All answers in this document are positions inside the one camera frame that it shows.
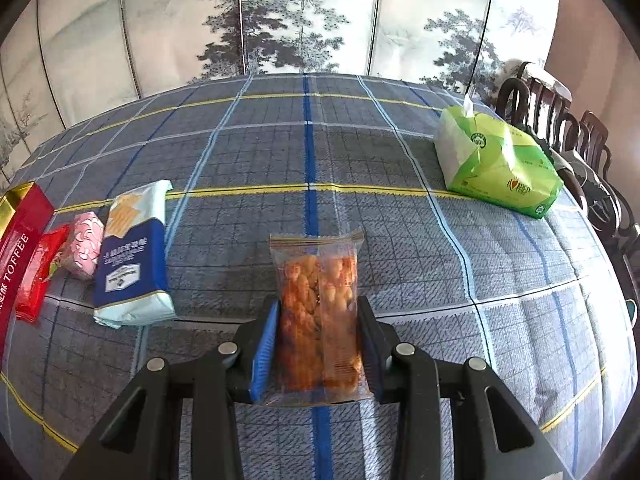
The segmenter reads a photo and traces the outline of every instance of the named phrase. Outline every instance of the yellow stripe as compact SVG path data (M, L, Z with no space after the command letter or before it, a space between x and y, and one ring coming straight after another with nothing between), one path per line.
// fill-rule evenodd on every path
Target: yellow stripe
M360 186L358 184L334 184L333 182L310 184L311 189L318 191L337 191L339 193L380 193L403 196L426 196L427 192L421 188L411 187L391 187L391 186ZM245 194L263 194L263 193L288 193L301 192L307 189L306 184L271 184L267 186L236 186L236 187L204 187L194 189L188 192L189 196L205 197L205 196L221 196L221 195L245 195ZM445 189L429 189L430 194L442 198L457 198L459 200L473 200L473 198L453 193ZM169 191L166 194L167 200L175 200L184 196L185 192L180 190ZM91 202L82 202L79 204L67 205L56 209L56 213L71 213L82 211L84 209L92 209L109 205L113 202L112 198L106 200L93 200Z
M313 97L319 97L319 98L327 98L327 97L335 97L335 98L340 98L340 99L362 99L362 100L370 100L370 98L368 96L362 96L362 95L346 95L346 94L332 94L332 93L325 93L325 94L321 94L321 93L309 93L309 94L305 94L305 93L297 93L297 92L290 92L290 93L282 93L282 94L249 94L249 95L243 95L240 99L270 99L270 98L283 98L283 97L304 97L305 95L309 95L309 96L313 96ZM125 119L123 121L119 121L117 123L113 123L113 124L107 124L105 126L102 126L101 128L98 128L97 130L93 130L91 132L87 132L85 133L82 137L78 137L74 140L69 141L66 144L63 144L62 146L59 146L57 148L54 148L53 150L50 150L49 152L45 153L44 155L38 156L36 159L34 159L32 162L29 162L28 164L25 164L21 167L21 169L24 168L28 168L29 166L31 166L32 164L34 164L35 162L37 162L38 160L41 160L43 158L45 158L46 156L50 155L51 153L55 153L58 152L60 150L63 150L64 148L66 148L67 146L72 145L75 142L78 142L86 137L92 136L94 134L99 134L105 130L108 130L109 128L114 128L116 126L122 126L123 124L126 124L127 122L131 123L133 121L137 121L140 119L145 119L147 117L151 117L152 115L156 115L156 114L161 114L163 112L169 112L169 111L174 111L174 110L179 110L180 108L191 108L194 106L203 106L203 105L212 105L212 104L218 104L218 103L228 103L231 101L234 101L235 97L223 97L220 99L210 99L210 100L206 100L206 101L198 101L196 103L188 103L188 104L184 104L184 105L180 105L180 106L170 106L167 108L161 108L159 110L153 110L152 112L148 112L146 114L142 114L142 115L138 115L135 117L132 117L130 119ZM418 104L418 103L411 103L409 101L401 101L401 100L395 100L395 99L378 99L378 101L383 102L383 103L392 103L392 104L401 104L401 105L406 105L406 106L412 106L415 108L424 108L427 110L442 110L442 108L436 108L433 106L427 106L427 105L422 105L422 104Z
M603 366L600 369L600 373L597 374L554 418L546 422L540 427L542 433L548 433L553 428L558 426L564 421L569 414L575 409L575 407L582 402L587 395L600 383L602 377L607 373L607 367Z
M9 382L9 379L7 379L5 374L3 374L2 372L0 372L0 380L2 380L4 384L6 384L7 389L11 392L12 396L14 396L15 402L18 404L18 406L20 406L23 412L27 414L36 424L42 426L42 429L46 434L48 434L53 440L60 444L60 446L64 447L71 453L75 453L78 450L78 446L76 446L76 444L54 430L49 424L46 423L46 421L44 421L44 419L40 415L34 412L29 407L29 405L22 400L20 395L18 395L18 392L15 391L14 386Z

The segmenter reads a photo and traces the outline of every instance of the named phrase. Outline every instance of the gray tablecloth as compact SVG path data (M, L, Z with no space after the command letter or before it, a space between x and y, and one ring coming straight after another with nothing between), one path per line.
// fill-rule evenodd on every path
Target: gray tablecloth
M0 431L34 480L58 477L148 358L199 356L255 317L275 290L269 234L359 226L360 293L376 315L435 358L487 359L583 476L636 387L622 294L565 190L542 220L444 191L431 138L439 108L459 103L397 81L254 76L145 98L39 147L12 184L37 181L58 208L53 226L87 209L104 218L107 199L160 178L187 200L169 227L177 320L98 326L92 286L59 274L40 322L12 321ZM168 218L177 203L167 200ZM373 400L322 412L238 406L246 478L386 478L396 410ZM450 479L446 403L442 427Z

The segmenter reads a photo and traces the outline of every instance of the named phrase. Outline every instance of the snack packet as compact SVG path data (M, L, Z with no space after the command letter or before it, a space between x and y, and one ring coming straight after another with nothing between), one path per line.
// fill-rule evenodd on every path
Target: snack packet
M94 319L112 328L175 317L164 262L168 180L118 195L111 204L95 273Z
M49 268L64 243L69 232L69 224L64 224L44 233L31 255L15 298L15 317L35 323L49 286Z
M77 214L63 246L59 266L82 280L95 274L102 245L104 226L93 211Z
M369 397L357 345L357 251L364 236L270 237L282 304L276 389L268 404Z

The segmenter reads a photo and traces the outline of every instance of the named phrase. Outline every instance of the blue gripper pad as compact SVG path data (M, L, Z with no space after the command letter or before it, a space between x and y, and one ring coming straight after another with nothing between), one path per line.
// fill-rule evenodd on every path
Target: blue gripper pad
M269 381L271 370L271 360L276 346L276 334L278 333L278 314L280 313L280 300L273 300L271 303L269 316L264 324L264 331L255 351L252 365L251 385L249 392L253 402L257 402L262 397L262 393Z

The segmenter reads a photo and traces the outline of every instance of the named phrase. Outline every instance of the red toffee box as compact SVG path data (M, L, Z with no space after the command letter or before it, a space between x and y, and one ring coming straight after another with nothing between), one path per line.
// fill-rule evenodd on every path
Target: red toffee box
M52 215L53 206L34 182L0 199L0 363L18 287Z

